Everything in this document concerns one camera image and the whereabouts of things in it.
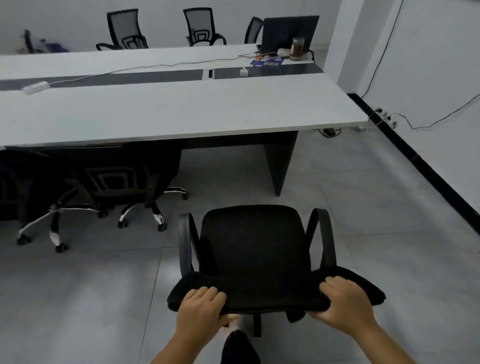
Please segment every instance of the chair seat cushion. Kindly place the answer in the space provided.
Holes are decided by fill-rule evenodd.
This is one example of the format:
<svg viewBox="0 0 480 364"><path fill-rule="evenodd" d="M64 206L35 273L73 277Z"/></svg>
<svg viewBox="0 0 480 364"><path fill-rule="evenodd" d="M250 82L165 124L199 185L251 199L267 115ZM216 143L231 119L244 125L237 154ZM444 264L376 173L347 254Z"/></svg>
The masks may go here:
<svg viewBox="0 0 480 364"><path fill-rule="evenodd" d="M326 311L330 300L320 292L326 277L341 276L357 283L372 305L384 302L385 294L358 274L342 267L325 267L310 273L284 277L226 277L190 272L167 298L168 308L178 311L183 297L192 289L217 287L227 294L222 313L268 313L281 311Z"/></svg>
<svg viewBox="0 0 480 364"><path fill-rule="evenodd" d="M202 221L199 271L245 276L308 273L309 245L295 209L281 205L219 208Z"/></svg>

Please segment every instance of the floor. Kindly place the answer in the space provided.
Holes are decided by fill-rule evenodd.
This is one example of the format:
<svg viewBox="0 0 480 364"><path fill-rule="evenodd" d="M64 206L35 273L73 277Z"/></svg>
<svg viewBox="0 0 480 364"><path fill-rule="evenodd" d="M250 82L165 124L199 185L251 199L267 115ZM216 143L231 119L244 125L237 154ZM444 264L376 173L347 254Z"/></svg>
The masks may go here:
<svg viewBox="0 0 480 364"><path fill-rule="evenodd" d="M338 263L383 289L381 325L420 364L480 362L480 237L377 129L337 138L299 133L282 195L275 197L261 146L189 150L172 185L190 192L158 199L169 228L137 207L117 229L106 219L65 213L54 253L48 222L15 245L15 221L0 222L0 363L148 364L175 327L166 298L180 278L177 218L197 226L216 207L284 204L304 224L330 212ZM321 258L312 244L312 267ZM306 317L263 316L252 339L263 363L367 363L356 344ZM219 363L218 335L196 363Z"/></svg>

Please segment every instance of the black baseboard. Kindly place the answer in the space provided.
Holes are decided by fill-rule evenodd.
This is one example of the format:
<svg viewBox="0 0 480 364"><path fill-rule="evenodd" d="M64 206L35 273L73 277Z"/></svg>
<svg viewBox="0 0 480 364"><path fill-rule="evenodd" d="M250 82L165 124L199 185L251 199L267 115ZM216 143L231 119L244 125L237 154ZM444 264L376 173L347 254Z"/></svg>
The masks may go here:
<svg viewBox="0 0 480 364"><path fill-rule="evenodd" d="M415 150L413 150L397 133L374 113L357 94L348 95L380 129L385 136L398 148L402 154L415 166L415 168L427 179L430 184L444 197L444 199L465 219L467 223L480 234L480 214L465 201L445 180L435 172Z"/></svg>

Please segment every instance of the leg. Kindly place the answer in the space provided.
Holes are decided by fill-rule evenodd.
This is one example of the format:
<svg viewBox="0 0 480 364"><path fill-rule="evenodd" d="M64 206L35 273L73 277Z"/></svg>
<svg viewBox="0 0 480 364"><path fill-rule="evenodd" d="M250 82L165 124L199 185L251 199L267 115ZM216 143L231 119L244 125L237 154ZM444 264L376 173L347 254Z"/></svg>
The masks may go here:
<svg viewBox="0 0 480 364"><path fill-rule="evenodd" d="M119 229L123 229L123 228L126 228L128 226L128 222L127 222L127 220L125 220L125 217L129 213L129 211L132 208L134 208L136 205L137 204L129 204L121 211L119 223L117 225Z"/></svg>
<svg viewBox="0 0 480 364"><path fill-rule="evenodd" d="M248 341L247 335L240 330L233 331L225 341L220 364L260 364L260 358Z"/></svg>
<svg viewBox="0 0 480 364"><path fill-rule="evenodd" d="M290 158L292 157L297 135L298 132L291 132L291 138L284 143L264 145L268 169L272 175L273 187L277 196L280 196L282 192L283 182L287 175L288 165L290 164Z"/></svg>
<svg viewBox="0 0 480 364"><path fill-rule="evenodd" d="M60 211L56 210L53 213L52 224L50 225L50 239L55 244L55 251L57 253L63 253L68 250L68 245L60 242Z"/></svg>
<svg viewBox="0 0 480 364"><path fill-rule="evenodd" d="M190 198L189 195L188 195L188 192L185 191L183 188L180 188L180 187L169 187L163 193L167 194L169 192L179 192L179 193L181 193L183 195L182 198L184 200L188 200Z"/></svg>
<svg viewBox="0 0 480 364"><path fill-rule="evenodd" d="M23 224L22 227L20 228L20 230L18 231L18 239L17 239L17 245L25 245L25 244L28 244L29 242L32 241L32 238L30 238L29 236L25 235L24 232L25 230L27 230L30 226L32 226L33 224L39 222L41 219L43 218L46 218L48 215L50 215L53 211L48 211L47 213L43 214L42 216L40 216L39 218L33 220L33 221L30 221L26 224Z"/></svg>
<svg viewBox="0 0 480 364"><path fill-rule="evenodd" d="M153 217L158 222L158 231L165 231L167 229L167 224L163 222L162 213L160 212L160 209L156 205L155 201L152 204L152 212Z"/></svg>
<svg viewBox="0 0 480 364"><path fill-rule="evenodd" d="M256 338L262 337L262 315L253 314L253 336Z"/></svg>

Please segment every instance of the desk top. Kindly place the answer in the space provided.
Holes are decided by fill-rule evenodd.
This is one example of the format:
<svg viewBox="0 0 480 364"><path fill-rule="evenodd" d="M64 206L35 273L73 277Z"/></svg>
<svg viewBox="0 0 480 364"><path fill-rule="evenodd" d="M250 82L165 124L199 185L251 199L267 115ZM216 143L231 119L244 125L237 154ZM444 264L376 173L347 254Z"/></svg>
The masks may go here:
<svg viewBox="0 0 480 364"><path fill-rule="evenodd" d="M0 83L107 73L159 63L230 59L255 51L255 45L247 44L2 56ZM368 116L325 73L312 71L316 66L311 60L286 60L286 66L279 66L281 75L269 75L279 73L266 67L262 73L256 67L251 69L256 77L238 78L238 67L249 66L250 61L239 58L142 68L80 81L83 84L59 84L62 87L29 96L18 88L0 91L0 146L280 132L368 121ZM208 78L209 69L216 69L215 79ZM185 72L190 76L183 80Z"/></svg>

